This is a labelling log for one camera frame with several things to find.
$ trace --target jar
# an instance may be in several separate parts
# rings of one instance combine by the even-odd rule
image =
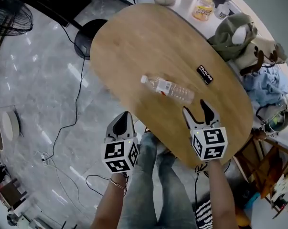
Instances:
[[[215,8],[213,0],[198,0],[192,12],[193,17],[207,21]]]

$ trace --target blue cloth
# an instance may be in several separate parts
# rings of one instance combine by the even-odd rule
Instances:
[[[264,68],[244,77],[244,88],[251,101],[260,106],[279,103],[288,94],[288,80],[278,67]]]
[[[175,156],[157,157],[159,140],[146,133],[141,140],[140,154],[123,203],[118,229],[195,229],[195,216],[185,187],[171,168]],[[163,208],[159,220],[153,203],[152,171],[157,162],[163,188]]]

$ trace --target black card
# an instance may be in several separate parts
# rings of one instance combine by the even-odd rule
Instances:
[[[212,76],[206,71],[206,69],[200,65],[197,69],[197,72],[201,76],[201,78],[204,80],[205,84],[209,84],[212,82],[213,78]]]

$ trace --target white countertop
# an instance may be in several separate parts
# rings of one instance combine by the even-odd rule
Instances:
[[[138,0],[140,3],[142,2],[150,2],[154,3],[154,0]],[[177,14],[179,14],[181,17],[183,17],[190,25],[192,25],[203,37],[206,39],[209,39],[210,37],[215,35],[215,31],[218,27],[218,25],[223,21],[215,17],[214,13],[210,15],[209,20],[207,21],[200,21],[192,16],[192,11],[195,6],[195,2],[197,0],[193,0],[191,6],[188,10],[185,10],[185,8],[180,7],[180,1],[176,0],[176,3],[174,6],[170,6],[168,8],[175,11]]]

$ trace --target human arm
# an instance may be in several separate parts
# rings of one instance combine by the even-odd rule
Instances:
[[[113,174],[111,179],[126,186],[126,178],[121,174]],[[107,189],[98,205],[91,229],[116,229],[123,207],[124,190],[109,182]]]
[[[208,163],[214,229],[238,229],[231,188],[219,160]]]

